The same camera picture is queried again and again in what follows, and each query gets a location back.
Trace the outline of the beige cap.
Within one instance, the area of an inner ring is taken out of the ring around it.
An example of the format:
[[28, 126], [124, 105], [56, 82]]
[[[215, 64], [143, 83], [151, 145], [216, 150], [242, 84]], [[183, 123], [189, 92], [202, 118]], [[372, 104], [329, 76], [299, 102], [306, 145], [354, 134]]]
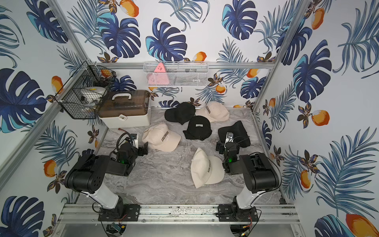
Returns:
[[196, 150], [191, 160], [190, 171], [197, 189], [205, 185], [220, 183], [225, 176], [221, 159], [207, 155], [201, 148]]
[[181, 135], [171, 131], [167, 124], [160, 123], [144, 131], [142, 142], [148, 143], [148, 147], [151, 149], [173, 152], [181, 138]]
[[196, 110], [196, 116], [203, 116], [210, 122], [223, 122], [230, 118], [230, 113], [226, 107], [216, 101], [208, 102], [205, 107]]

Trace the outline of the black cap with label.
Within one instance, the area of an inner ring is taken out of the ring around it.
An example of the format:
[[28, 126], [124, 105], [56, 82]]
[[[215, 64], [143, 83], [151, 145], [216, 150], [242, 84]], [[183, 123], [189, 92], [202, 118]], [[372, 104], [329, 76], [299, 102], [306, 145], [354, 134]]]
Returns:
[[210, 121], [203, 116], [194, 116], [190, 119], [187, 130], [183, 131], [188, 140], [205, 140], [212, 134]]

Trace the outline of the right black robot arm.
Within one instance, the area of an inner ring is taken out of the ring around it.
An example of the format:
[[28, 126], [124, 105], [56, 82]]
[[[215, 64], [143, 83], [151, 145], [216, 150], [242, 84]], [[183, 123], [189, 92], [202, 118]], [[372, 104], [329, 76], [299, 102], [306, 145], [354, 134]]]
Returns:
[[240, 155], [240, 145], [234, 134], [226, 133], [224, 142], [218, 142], [216, 151], [224, 156], [222, 166], [226, 174], [243, 175], [245, 186], [231, 204], [220, 204], [216, 216], [220, 222], [255, 222], [258, 220], [256, 201], [265, 193], [280, 186], [280, 179], [265, 154], [255, 152]]

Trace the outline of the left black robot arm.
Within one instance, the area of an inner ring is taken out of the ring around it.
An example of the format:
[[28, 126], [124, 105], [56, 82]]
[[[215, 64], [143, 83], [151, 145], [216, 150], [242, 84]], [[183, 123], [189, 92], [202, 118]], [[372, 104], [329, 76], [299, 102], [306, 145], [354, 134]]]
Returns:
[[148, 154], [149, 143], [138, 146], [136, 134], [124, 132], [109, 155], [85, 153], [67, 173], [64, 186], [84, 194], [99, 205], [98, 220], [136, 222], [140, 214], [137, 204], [125, 204], [119, 195], [113, 193], [105, 183], [106, 174], [128, 177], [138, 157]]

